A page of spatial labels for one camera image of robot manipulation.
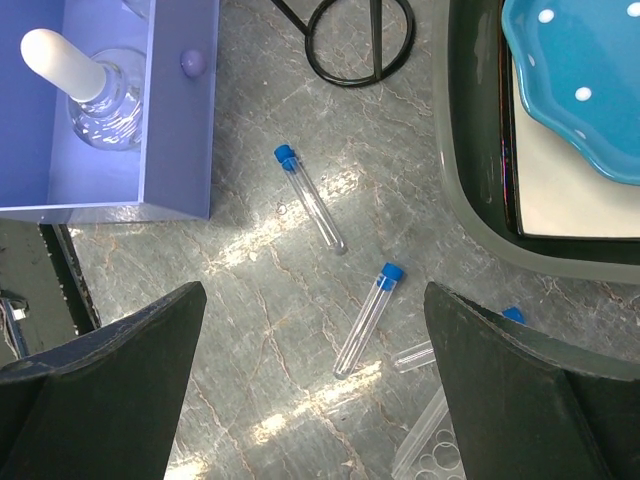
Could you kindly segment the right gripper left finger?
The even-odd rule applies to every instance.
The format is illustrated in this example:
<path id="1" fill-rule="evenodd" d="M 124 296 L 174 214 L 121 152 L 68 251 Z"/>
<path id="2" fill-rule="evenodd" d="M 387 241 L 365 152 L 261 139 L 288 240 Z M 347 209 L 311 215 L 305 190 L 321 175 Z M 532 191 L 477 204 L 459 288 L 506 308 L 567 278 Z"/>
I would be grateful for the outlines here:
<path id="1" fill-rule="evenodd" d="M 4 479 L 161 479 L 207 302 L 189 282 L 1 369 Z"/>

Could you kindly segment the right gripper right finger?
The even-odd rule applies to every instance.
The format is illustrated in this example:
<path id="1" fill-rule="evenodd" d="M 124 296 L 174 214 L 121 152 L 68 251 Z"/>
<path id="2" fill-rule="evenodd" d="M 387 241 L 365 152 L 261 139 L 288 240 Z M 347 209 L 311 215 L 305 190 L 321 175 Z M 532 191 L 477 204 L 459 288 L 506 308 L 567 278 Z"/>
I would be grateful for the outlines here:
<path id="1" fill-rule="evenodd" d="M 469 479 L 636 479 L 639 366 L 431 282 L 424 315 Z"/>

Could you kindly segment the clear test tube rack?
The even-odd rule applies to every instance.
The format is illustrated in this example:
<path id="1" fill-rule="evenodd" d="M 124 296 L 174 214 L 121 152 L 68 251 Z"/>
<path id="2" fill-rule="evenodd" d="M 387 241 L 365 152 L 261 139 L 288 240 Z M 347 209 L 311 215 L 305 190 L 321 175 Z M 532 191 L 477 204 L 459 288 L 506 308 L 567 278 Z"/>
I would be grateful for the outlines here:
<path id="1" fill-rule="evenodd" d="M 393 479 L 465 479 L 443 387 L 429 402 L 397 450 Z"/>

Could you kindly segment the round flask white stopper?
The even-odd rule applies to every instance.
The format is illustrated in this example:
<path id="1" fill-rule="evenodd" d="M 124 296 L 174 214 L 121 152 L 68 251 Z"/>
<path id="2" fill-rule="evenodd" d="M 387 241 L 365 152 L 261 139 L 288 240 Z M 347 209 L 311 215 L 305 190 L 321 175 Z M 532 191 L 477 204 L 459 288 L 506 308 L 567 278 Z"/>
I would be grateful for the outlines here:
<path id="1" fill-rule="evenodd" d="M 61 34 L 44 28 L 20 43 L 26 65 L 67 95 L 72 129 L 87 145 L 104 151 L 141 146 L 146 56 L 130 48 L 86 55 Z"/>

